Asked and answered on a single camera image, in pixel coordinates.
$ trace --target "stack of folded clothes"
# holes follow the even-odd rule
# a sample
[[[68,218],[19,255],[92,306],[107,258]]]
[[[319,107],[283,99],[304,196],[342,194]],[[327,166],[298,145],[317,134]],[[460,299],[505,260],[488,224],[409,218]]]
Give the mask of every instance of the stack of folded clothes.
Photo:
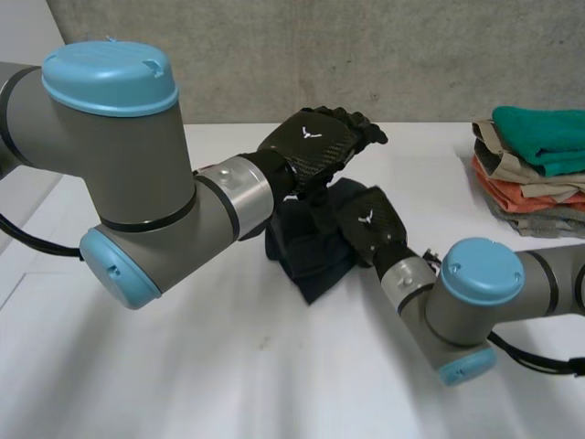
[[[585,238],[585,111],[498,107],[473,133],[495,217],[522,236]]]

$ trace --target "black band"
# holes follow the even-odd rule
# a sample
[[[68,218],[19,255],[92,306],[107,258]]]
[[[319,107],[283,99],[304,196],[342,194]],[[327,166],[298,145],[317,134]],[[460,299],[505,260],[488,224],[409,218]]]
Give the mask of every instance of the black band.
[[[28,73],[31,71],[35,71],[40,69],[39,66],[29,67],[27,69],[20,70],[14,76],[12,76],[2,87],[0,90],[0,138],[5,143],[6,147],[10,150],[14,156],[20,160],[23,165],[33,166],[25,157],[18,151],[18,148],[15,145],[14,140],[12,140],[12,136],[10,135],[10,131],[8,130],[8,101],[10,100],[10,94],[12,94],[12,90],[15,89],[15,86],[18,84],[20,80],[22,80]]]
[[[153,221],[137,222],[132,224],[121,224],[119,222],[112,222],[105,218],[100,217],[101,223],[108,229],[123,231],[125,233],[142,233],[145,231],[152,231],[162,229],[163,227],[170,226],[171,224],[181,220],[186,216],[187,213],[195,206],[197,202],[197,188],[193,194],[193,197],[175,213],[171,213],[169,216],[155,219]]]
[[[410,293],[405,298],[403,298],[402,302],[400,302],[400,305],[397,309],[397,312],[399,313],[399,315],[402,313],[402,310],[406,307],[406,305],[408,305],[410,302],[412,302],[412,299],[418,297],[419,295],[421,295],[425,291],[429,291],[430,289],[432,289],[433,286],[434,286],[434,284],[423,285],[422,287],[417,288],[412,293]]]
[[[548,302],[548,308],[547,308],[547,311],[545,312],[545,316],[550,316],[552,313],[555,312],[555,310],[557,309],[557,305],[558,305],[557,278],[555,277],[555,274],[552,271],[552,268],[550,268],[550,265],[548,264],[548,262],[545,258],[543,258],[540,254],[538,254],[534,251],[528,251],[526,253],[528,253],[530,256],[532,256],[534,259],[537,260],[537,262],[542,267],[542,270],[545,272],[545,275],[547,276],[548,287],[550,288],[550,300]]]
[[[557,359],[540,357],[539,355],[530,354],[506,343],[495,332],[491,332],[487,336],[487,339],[502,349],[520,366],[532,369],[535,372],[547,373],[549,375],[574,375],[575,377],[585,375],[585,358],[559,361]]]
[[[236,213],[236,210],[234,209],[233,204],[231,204],[231,201],[229,200],[228,196],[225,194],[225,192],[223,190],[221,190],[221,188],[218,185],[216,185],[209,178],[203,177],[202,175],[199,174],[196,176],[196,179],[197,179],[197,181],[200,181],[205,186],[207,186],[209,189],[211,189],[211,191],[214,194],[216,194],[216,196],[219,198],[219,201],[221,201],[221,204],[223,204],[223,207],[226,208],[226,211],[227,211],[228,216],[229,216],[229,220],[231,221],[231,228],[233,230],[233,240],[232,241],[235,241],[239,237],[239,219],[238,219],[238,213]]]
[[[294,173],[282,155],[272,150],[260,150],[255,153],[240,154],[258,167],[271,185],[274,206],[280,204],[284,197],[291,194],[296,185]]]
[[[581,267],[579,273],[577,274],[577,279],[575,279],[575,289],[573,290],[573,295],[575,296],[575,302],[577,303],[577,306],[582,313],[585,313],[585,304],[583,303],[583,294],[581,293],[581,288],[583,287],[583,277],[585,277],[585,265]]]

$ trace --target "gray folded shirt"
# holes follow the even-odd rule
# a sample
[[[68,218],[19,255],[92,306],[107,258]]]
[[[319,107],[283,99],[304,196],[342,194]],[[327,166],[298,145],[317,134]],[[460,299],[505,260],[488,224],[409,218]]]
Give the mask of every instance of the gray folded shirt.
[[[585,238],[585,212],[556,207],[534,213],[506,212],[487,193],[487,207],[499,220],[507,222],[521,236],[534,238]]]

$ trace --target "black cloth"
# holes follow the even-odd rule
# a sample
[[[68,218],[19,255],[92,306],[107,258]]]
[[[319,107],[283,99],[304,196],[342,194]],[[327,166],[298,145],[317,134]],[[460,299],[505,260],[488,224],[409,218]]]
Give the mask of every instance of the black cloth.
[[[334,210],[365,190],[361,183],[341,178],[329,188]],[[297,199],[287,199],[277,207],[266,228],[265,246],[268,259],[281,264],[308,305],[356,263],[365,266],[339,228],[323,233],[315,224],[309,205]]]

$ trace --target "orange folded shirt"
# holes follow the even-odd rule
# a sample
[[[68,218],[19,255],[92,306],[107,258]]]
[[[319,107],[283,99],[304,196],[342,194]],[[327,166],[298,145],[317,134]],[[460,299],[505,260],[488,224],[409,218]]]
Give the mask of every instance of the orange folded shirt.
[[[484,174],[477,157],[472,160],[473,169],[477,180],[484,190],[492,196],[497,204],[506,212],[528,213],[536,210],[554,208],[558,206],[552,197],[525,198],[522,196],[522,189],[518,183],[511,183],[502,180],[493,180]],[[585,194],[578,192],[571,198],[566,199],[563,205],[569,204],[570,208],[585,211]]]

